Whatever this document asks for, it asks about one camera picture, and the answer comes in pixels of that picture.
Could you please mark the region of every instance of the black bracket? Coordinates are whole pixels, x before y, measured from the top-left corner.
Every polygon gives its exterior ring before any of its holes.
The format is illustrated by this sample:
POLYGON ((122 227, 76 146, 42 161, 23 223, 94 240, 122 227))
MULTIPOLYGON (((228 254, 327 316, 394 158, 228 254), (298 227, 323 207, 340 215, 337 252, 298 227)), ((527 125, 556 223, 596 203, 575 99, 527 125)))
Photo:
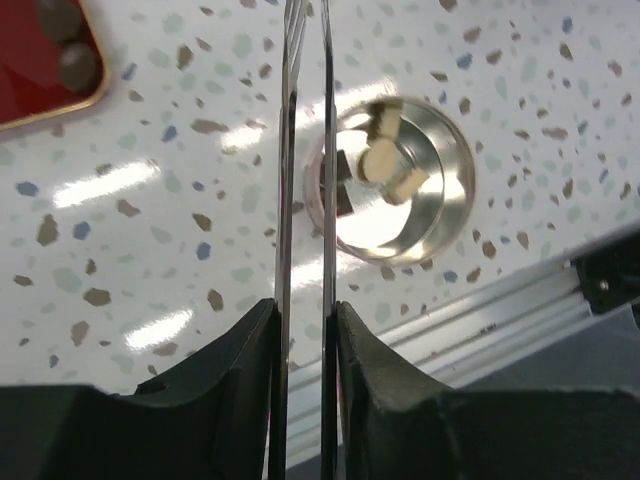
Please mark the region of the black bracket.
POLYGON ((591 311, 602 315, 640 299, 640 231, 573 261, 591 311))

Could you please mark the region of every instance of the speckle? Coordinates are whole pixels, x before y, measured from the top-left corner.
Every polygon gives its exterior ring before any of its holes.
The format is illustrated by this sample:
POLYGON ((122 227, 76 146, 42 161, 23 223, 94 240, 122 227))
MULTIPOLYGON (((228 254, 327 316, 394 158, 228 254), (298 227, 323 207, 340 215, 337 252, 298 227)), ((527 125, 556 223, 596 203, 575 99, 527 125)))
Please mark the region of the speckle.
POLYGON ((151 235, 156 240, 156 242, 162 245, 169 243, 171 240, 173 240, 173 235, 171 235, 166 230, 163 230, 158 227, 151 227, 151 235))
POLYGON ((107 290, 100 290, 97 288, 90 288, 84 293, 82 298, 94 307, 103 307, 111 303, 111 293, 107 290))
POLYGON ((273 47, 275 46, 275 44, 273 43, 273 40, 271 40, 268 37, 265 37, 262 39, 262 48, 264 49, 265 52, 270 52, 271 50, 273 50, 273 47))
POLYGON ((164 188, 171 193, 180 193, 182 191, 182 183, 173 170, 165 172, 164 188))
POLYGON ((231 276, 240 283, 247 283, 253 277, 253 269, 251 267, 243 267, 233 270, 231 276))
POLYGON ((575 223, 582 215, 582 207, 580 205, 572 205, 567 210, 567 221, 569 223, 575 223))
POLYGON ((571 54, 571 50, 569 49, 569 46, 564 42, 560 44, 560 55, 562 55, 565 59, 571 62, 573 61, 573 55, 571 54))
POLYGON ((122 72, 122 79, 124 81, 129 81, 133 79, 133 77, 136 74, 137 68, 138 68, 138 65, 135 63, 130 63, 129 65, 127 65, 127 67, 122 72))
POLYGON ((525 250, 529 250, 529 235, 526 232, 518 232, 516 234, 516 239, 518 243, 522 245, 522 248, 525 250))
POLYGON ((220 312, 224 309, 224 300, 222 295, 220 295, 216 290, 209 290, 209 293, 207 294, 207 301, 209 302, 209 305, 211 305, 211 308, 213 308, 214 312, 220 312))
POLYGON ((529 140, 531 138, 531 135, 529 135, 529 132, 525 130, 516 130, 515 132, 513 132, 513 134, 516 137, 521 138, 522 140, 529 140))
POLYGON ((91 233, 91 225, 87 222, 77 223, 73 227, 73 238, 76 240, 85 240, 91 233))
POLYGON ((589 122, 587 122, 586 120, 583 120, 582 122, 580 122, 578 124, 578 134, 583 135, 584 132, 587 131, 588 126, 589 126, 589 122))
POLYGON ((538 59, 533 55, 529 55, 522 64, 522 72, 520 73, 520 81, 522 83, 530 83, 536 78, 538 69, 538 59))
POLYGON ((631 193, 631 184, 629 182, 624 182, 624 187, 622 188, 622 192, 620 193, 620 200, 624 200, 631 193))
POLYGON ((173 125, 169 125, 162 134, 162 143, 168 143, 178 136, 178 129, 173 125))
POLYGON ((193 219, 195 220, 196 224, 200 227, 200 229, 203 232, 210 232, 211 231, 211 219, 209 217, 207 217, 206 215, 203 215, 201 213, 194 213, 191 215, 193 217, 193 219))
POLYGON ((35 197, 40 191, 37 185, 31 182, 16 183, 16 190, 20 195, 23 195, 25 197, 35 197))
POLYGON ((453 11, 454 8, 458 6, 458 0, 440 0, 440 5, 447 12, 453 11))
POLYGON ((498 78, 496 78, 494 86, 496 88, 496 92, 498 92, 498 95, 500 95, 500 97, 503 100, 506 100, 507 99, 507 81, 505 80, 505 78, 503 76, 499 76, 498 78))
POLYGON ((472 270, 471 272, 469 272, 467 274, 467 283, 476 283, 478 281, 478 278, 480 278, 480 272, 482 270, 480 269, 480 267, 472 270))
POLYGON ((262 79, 269 78, 272 70, 273 68, 271 67, 271 65, 265 63, 258 69, 258 76, 262 79))
POLYGON ((16 275, 15 277, 13 277, 13 281, 17 285, 20 285, 21 287, 31 287, 31 286, 33 286, 33 280, 31 280, 29 277, 25 277, 23 275, 16 275))
POLYGON ((462 115, 467 115, 471 111, 471 100, 467 97, 464 97, 460 100, 460 104, 458 105, 460 109, 460 113, 462 115))
POLYGON ((582 97, 587 100, 589 98, 589 80, 586 78, 578 79, 578 90, 580 90, 582 97))
POLYGON ((533 193, 533 190, 527 190, 524 192, 522 196, 522 210, 525 212, 530 212, 533 209, 533 205, 536 201, 536 195, 533 193))
POLYGON ((201 242, 196 249, 196 256, 198 260, 206 260, 211 256, 211 245, 207 242, 201 242))
POLYGON ((116 202, 116 208, 118 209, 118 212, 122 213, 123 215, 129 218, 135 217, 140 213, 139 208, 134 207, 124 199, 120 199, 116 202))
POLYGON ((66 293, 76 293, 82 287, 82 280, 67 267, 56 268, 52 272, 53 282, 66 293))
POLYGON ((379 302, 373 314, 378 324, 383 324, 391 317, 391 305, 387 302, 379 302))
POLYGON ((291 205, 291 214, 296 215, 302 211, 304 211, 304 203, 297 200, 293 202, 293 204, 291 205))
POLYGON ((607 63, 607 67, 609 67, 609 70, 611 70, 616 77, 622 76, 622 67, 615 60, 611 60, 609 63, 607 63))
POLYGON ((487 155, 485 157, 485 164, 491 173, 495 173, 502 168, 502 160, 494 155, 487 155))
POLYGON ((482 29, 480 27, 470 28, 469 30, 464 32, 464 35, 462 36, 462 38, 464 38, 465 42, 474 44, 478 41, 481 31, 482 29))
POLYGON ((543 128, 542 134, 545 137, 553 138, 555 140, 565 140, 569 135, 569 132, 561 127, 543 128))
POLYGON ((493 259, 496 256, 496 247, 493 242, 487 241, 482 244, 482 253, 485 257, 493 259))
POLYGON ((573 20, 571 17, 564 17, 562 19, 562 31, 563 33, 569 34, 573 30, 573 20))
POLYGON ((231 51, 233 54, 244 60, 249 56, 251 50, 253 49, 253 42, 251 41, 251 37, 246 33, 239 33, 235 36, 233 46, 231 47, 231 51))
POLYGON ((382 72, 386 75, 395 75, 398 69, 392 63, 385 62, 382 64, 382 72))
POLYGON ((602 51, 602 44, 600 43, 600 37, 598 37, 597 35, 589 35, 589 38, 587 38, 587 42, 589 42, 589 45, 591 45, 594 50, 597 51, 602 51))
POLYGON ((118 146, 124 150, 133 150, 138 144, 135 133, 126 133, 118 139, 118 146))
POLYGON ((172 357, 178 350, 178 345, 175 342, 165 343, 164 345, 157 347, 153 350, 153 354, 159 357, 172 357))
POLYGON ((111 360, 118 365, 118 367, 120 368, 120 372, 124 373, 125 375, 129 375, 131 374, 131 372, 133 372, 134 362, 131 357, 117 354, 117 355, 111 355, 111 360))
POLYGON ((266 130, 267 126, 262 123, 259 122, 257 120, 254 120, 253 118, 248 118, 244 121, 244 124, 249 127, 249 128, 253 128, 253 129, 257 129, 257 130, 266 130))
POLYGON ((7 147, 0 145, 0 166, 7 167, 16 159, 15 153, 7 147))
POLYGON ((567 180, 562 187, 562 195, 564 195, 564 198, 566 198, 567 200, 569 200, 573 195, 573 178, 567 180))
POLYGON ((78 347, 82 345, 87 333, 89 333, 89 324, 85 321, 78 322, 71 327, 71 341, 78 347))
POLYGON ((132 102, 144 102, 144 97, 135 90, 129 90, 129 100, 132 102))
POLYGON ((149 52, 149 56, 147 57, 151 65, 154 65, 158 68, 169 68, 171 65, 171 57, 157 48, 153 48, 149 52))
POLYGON ((260 201, 261 188, 259 185, 248 185, 242 190, 240 206, 244 213, 254 213, 260 201))
POLYGON ((458 281, 458 274, 453 270, 447 270, 442 276, 447 283, 456 283, 458 281))
POLYGON ((396 279, 396 274, 390 267, 382 267, 380 269, 382 278, 387 282, 393 282, 396 279))
POLYGON ((458 68, 460 68, 461 70, 469 70, 472 62, 473 55, 471 53, 465 53, 461 57, 458 57, 458 59, 456 60, 456 65, 458 65, 458 68))
POLYGON ((208 135, 213 132, 226 133, 229 131, 229 127, 223 123, 214 122, 213 120, 204 120, 198 118, 191 123, 191 129, 198 133, 208 135))
POLYGON ((236 303, 236 310, 240 313, 246 313, 251 307, 253 307, 257 300, 258 299, 255 295, 248 295, 236 303))
POLYGON ((391 48, 400 48, 400 47, 404 47, 406 44, 405 38, 402 35, 394 35, 393 37, 391 37, 391 40, 389 40, 389 46, 391 48))
POLYGON ((89 259, 86 266, 84 267, 84 271, 87 275, 93 275, 94 273, 96 273, 96 262, 94 262, 92 259, 89 259))
POLYGON ((162 21, 162 30, 167 35, 173 35, 174 33, 180 32, 183 26, 184 26, 184 18, 182 18, 177 13, 170 14, 162 21))
POLYGON ((51 135, 56 138, 64 137, 64 125, 62 125, 61 123, 56 123, 51 129, 51 135))
POLYGON ((449 81, 449 77, 444 72, 429 72, 433 78, 435 78, 440 83, 445 83, 449 81))

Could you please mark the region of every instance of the food piece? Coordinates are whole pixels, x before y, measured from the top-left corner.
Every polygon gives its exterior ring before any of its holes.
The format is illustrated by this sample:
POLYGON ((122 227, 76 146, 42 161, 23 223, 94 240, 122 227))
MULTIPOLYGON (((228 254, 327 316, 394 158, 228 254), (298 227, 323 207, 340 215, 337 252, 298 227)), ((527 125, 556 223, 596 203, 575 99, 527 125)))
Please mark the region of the food piece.
POLYGON ((377 137, 384 137, 395 141, 400 131, 400 122, 402 121, 401 113, 402 107, 400 105, 386 106, 380 115, 377 137))
POLYGON ((97 73, 98 61, 88 45, 74 43, 62 51, 58 77, 70 92, 86 93, 95 85, 97 73))
POLYGON ((84 18, 69 0, 36 0, 40 26, 49 40, 65 43, 80 36, 84 18))
POLYGON ((414 168, 408 172, 398 182, 389 187, 386 191, 386 197, 389 203, 393 205, 401 205, 409 200, 414 193, 429 179, 429 174, 421 168, 414 168))
POLYGON ((358 165, 361 180, 381 183, 389 179, 396 169, 397 153, 393 140, 382 137, 374 140, 358 165))

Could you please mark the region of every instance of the white speckled countertop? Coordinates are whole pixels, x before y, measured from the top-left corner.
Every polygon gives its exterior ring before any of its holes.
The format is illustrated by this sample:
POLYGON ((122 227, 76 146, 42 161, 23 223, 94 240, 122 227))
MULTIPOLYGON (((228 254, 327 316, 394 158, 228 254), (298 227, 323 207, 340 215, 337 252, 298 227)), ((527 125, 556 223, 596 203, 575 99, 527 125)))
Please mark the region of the white speckled countertop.
MULTIPOLYGON (((107 97, 0 133, 0 381, 132 392, 272 295, 283 5, 88 3, 107 97)), ((338 296, 374 332, 640 220, 637 1, 332 9, 339 112, 427 97, 477 162, 467 227, 433 261, 381 271, 340 255, 338 296)), ((297 202, 323 123, 308 13, 297 202)), ((321 352, 322 240, 296 205, 292 368, 321 352)))

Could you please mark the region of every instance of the red object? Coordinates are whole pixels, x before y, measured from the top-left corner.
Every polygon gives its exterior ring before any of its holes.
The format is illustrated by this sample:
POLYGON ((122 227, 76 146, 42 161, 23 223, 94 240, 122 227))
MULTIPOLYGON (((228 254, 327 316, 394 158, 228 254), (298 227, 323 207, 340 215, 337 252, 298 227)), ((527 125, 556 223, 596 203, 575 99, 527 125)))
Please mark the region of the red object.
MULTIPOLYGON (((79 7, 83 3, 69 1, 79 7)), ((103 79, 99 91, 105 77, 104 59, 92 32, 85 30, 79 41, 96 53, 103 79)), ((96 92, 78 95, 61 85, 58 61, 62 48, 40 28, 33 0, 0 0, 0 129, 93 103, 96 92)))

